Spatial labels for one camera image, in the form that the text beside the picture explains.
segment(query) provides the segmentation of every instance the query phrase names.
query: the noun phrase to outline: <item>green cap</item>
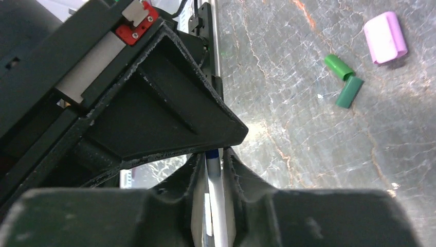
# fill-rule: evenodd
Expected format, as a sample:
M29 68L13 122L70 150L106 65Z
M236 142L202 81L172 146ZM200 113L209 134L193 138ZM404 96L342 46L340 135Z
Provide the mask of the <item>green cap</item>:
M359 92L363 83L364 81L362 79L355 76L349 76L341 94L336 100L336 105L343 108L350 108L354 97L356 97L357 92Z
M324 58L324 63L343 81L351 75L354 76L354 71L336 55L328 55Z

